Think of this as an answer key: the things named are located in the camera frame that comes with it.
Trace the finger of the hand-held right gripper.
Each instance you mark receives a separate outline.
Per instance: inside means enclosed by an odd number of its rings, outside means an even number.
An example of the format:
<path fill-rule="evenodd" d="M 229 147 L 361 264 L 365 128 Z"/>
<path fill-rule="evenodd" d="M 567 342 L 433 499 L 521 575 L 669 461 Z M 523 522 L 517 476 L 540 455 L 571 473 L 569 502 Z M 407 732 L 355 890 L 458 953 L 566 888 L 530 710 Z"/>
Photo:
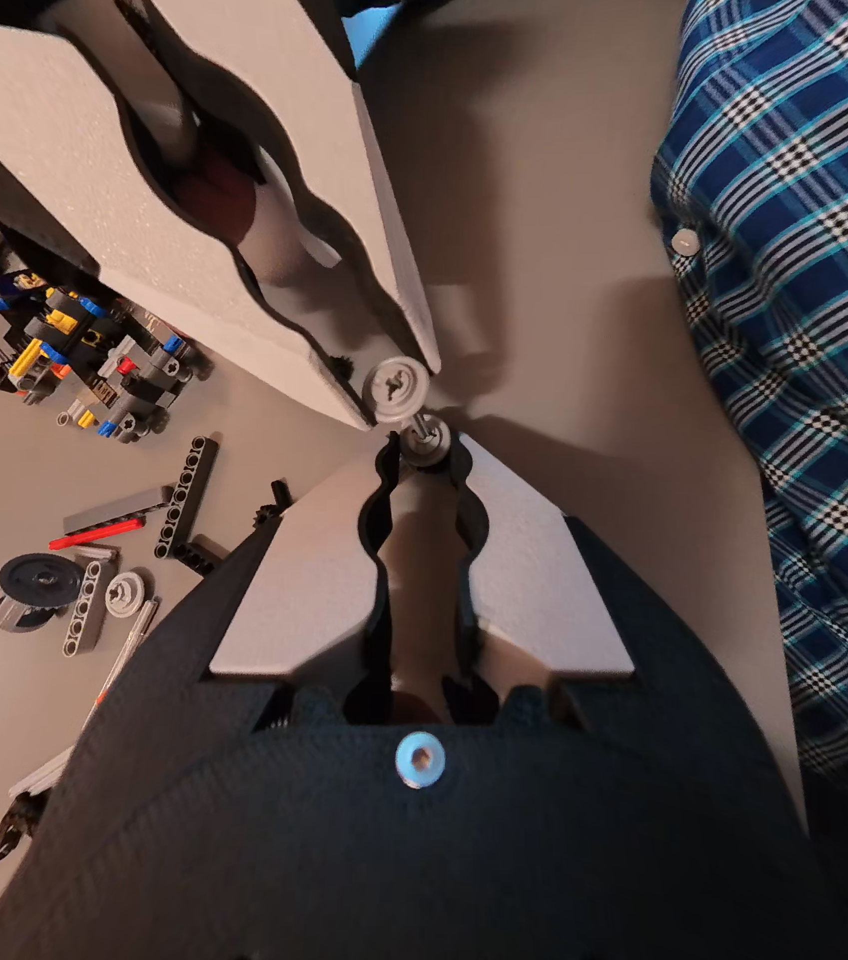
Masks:
<path fill-rule="evenodd" d="M 237 248 L 154 179 L 129 108 L 68 40 L 0 26 L 0 222 L 311 410 L 373 419 Z"/>
<path fill-rule="evenodd" d="M 430 306 L 334 3 L 159 1 L 146 16 L 172 78 L 260 152 L 312 256 L 336 255 L 401 353 L 437 374 Z"/>

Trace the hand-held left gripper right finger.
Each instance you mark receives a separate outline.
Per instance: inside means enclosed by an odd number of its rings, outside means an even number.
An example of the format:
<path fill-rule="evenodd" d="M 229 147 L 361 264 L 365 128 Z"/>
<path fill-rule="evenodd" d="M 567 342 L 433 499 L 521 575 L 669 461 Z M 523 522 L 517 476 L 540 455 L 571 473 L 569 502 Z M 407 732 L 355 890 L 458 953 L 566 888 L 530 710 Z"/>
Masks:
<path fill-rule="evenodd" d="M 568 517 L 477 441 L 459 434 L 460 510 L 478 677 L 629 677 L 634 665 Z"/>

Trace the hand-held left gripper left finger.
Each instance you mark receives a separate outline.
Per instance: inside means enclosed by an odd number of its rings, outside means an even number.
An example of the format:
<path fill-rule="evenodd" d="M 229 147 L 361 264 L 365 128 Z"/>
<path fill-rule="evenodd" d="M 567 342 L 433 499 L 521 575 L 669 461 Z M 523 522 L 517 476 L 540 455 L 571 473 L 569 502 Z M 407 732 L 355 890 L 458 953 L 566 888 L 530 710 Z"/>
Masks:
<path fill-rule="evenodd" d="M 388 578 L 398 434 L 347 463 L 277 520 L 210 663 L 218 677 L 390 683 Z"/>

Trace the grey wheel with black gear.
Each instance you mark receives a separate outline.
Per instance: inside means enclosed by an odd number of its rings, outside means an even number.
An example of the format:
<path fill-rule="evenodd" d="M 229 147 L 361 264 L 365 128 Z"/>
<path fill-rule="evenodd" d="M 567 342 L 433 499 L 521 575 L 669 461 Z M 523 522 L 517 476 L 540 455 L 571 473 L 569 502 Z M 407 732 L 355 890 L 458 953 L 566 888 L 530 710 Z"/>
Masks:
<path fill-rule="evenodd" d="M 336 403 L 334 417 L 359 431 L 413 419 L 430 389 L 428 368 L 406 355 L 386 358 L 363 376 L 349 357 L 331 356 L 320 377 Z"/>

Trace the black holed toy beam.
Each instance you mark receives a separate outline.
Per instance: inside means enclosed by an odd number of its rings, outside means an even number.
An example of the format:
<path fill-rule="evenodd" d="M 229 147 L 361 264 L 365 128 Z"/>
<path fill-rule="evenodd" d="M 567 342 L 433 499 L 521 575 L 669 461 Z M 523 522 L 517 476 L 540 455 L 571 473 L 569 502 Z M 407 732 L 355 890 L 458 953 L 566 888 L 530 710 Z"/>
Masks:
<path fill-rule="evenodd" d="M 198 535 L 172 546 L 169 555 L 186 569 L 206 578 L 220 568 L 230 551 Z"/>

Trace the dark grey holed toy beam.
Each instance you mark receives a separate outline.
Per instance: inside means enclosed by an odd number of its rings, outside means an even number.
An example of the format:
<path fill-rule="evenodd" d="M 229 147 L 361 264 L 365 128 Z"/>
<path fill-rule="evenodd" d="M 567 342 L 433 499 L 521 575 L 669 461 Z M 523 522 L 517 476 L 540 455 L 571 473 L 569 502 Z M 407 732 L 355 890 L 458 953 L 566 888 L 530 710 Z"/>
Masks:
<path fill-rule="evenodd" d="M 217 453 L 218 442 L 210 436 L 198 435 L 190 442 L 155 543 L 155 559 L 169 559 L 190 541 Z"/>

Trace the dark grey flat toy beam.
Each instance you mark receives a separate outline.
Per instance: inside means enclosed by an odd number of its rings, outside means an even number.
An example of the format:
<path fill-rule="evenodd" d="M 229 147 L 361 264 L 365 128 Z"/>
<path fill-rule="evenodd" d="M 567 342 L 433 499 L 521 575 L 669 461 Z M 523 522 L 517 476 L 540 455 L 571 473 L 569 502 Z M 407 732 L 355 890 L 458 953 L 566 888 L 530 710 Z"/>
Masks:
<path fill-rule="evenodd" d="M 166 508 L 173 495 L 173 486 L 154 486 L 117 500 L 80 510 L 63 520 L 64 536 L 100 527 L 136 520 L 153 511 Z"/>

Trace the toy car chassis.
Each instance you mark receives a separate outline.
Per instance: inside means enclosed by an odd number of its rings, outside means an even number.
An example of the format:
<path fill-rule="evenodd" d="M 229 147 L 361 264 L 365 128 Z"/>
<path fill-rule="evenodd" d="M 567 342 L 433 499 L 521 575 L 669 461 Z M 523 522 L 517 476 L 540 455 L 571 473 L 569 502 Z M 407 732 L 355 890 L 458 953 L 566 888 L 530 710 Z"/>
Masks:
<path fill-rule="evenodd" d="M 58 426 L 121 445 L 159 434 L 192 381 L 213 366 L 194 342 L 141 306 L 52 286 L 33 270 L 0 271 L 0 392 L 26 406 L 74 390 Z"/>

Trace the light grey holed toy beam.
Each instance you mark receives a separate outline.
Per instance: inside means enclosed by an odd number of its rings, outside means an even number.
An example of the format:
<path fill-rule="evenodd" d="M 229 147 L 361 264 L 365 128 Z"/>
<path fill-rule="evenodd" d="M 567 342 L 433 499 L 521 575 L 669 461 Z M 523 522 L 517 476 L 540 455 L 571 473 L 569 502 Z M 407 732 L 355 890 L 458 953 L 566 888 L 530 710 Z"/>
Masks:
<path fill-rule="evenodd" d="M 86 566 L 62 646 L 64 658 L 94 650 L 107 613 L 107 589 L 117 573 L 116 558 L 92 559 Z"/>

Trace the red toy axle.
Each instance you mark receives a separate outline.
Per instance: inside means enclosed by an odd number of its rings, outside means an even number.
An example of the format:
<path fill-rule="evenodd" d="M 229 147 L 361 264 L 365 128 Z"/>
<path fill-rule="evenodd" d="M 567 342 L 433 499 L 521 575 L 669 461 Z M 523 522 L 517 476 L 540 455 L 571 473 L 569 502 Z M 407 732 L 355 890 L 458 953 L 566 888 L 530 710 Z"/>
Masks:
<path fill-rule="evenodd" d="M 118 522 L 112 522 L 93 527 L 88 530 L 65 534 L 48 542 L 47 550 L 51 552 L 94 544 L 109 540 L 113 537 L 141 530 L 145 526 L 143 516 L 133 516 Z"/>

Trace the black toy wheel disc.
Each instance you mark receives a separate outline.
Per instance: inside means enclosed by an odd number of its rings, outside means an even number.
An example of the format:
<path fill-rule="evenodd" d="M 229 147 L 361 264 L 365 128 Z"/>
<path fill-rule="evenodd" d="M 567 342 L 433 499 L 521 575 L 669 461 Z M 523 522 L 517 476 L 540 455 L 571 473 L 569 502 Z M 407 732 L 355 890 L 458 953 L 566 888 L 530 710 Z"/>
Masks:
<path fill-rule="evenodd" d="M 75 561 L 51 553 L 10 558 L 0 569 L 0 630 L 31 633 L 78 598 L 84 572 Z"/>

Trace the person's plaid shirt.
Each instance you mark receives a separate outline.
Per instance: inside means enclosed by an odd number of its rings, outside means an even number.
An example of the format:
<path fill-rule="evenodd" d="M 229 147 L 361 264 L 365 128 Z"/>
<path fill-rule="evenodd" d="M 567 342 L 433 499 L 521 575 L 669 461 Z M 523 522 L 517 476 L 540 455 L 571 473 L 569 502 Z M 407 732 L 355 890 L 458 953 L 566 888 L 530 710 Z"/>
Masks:
<path fill-rule="evenodd" d="M 848 795 L 848 1 L 689 2 L 651 198 L 757 463 L 800 759 Z"/>

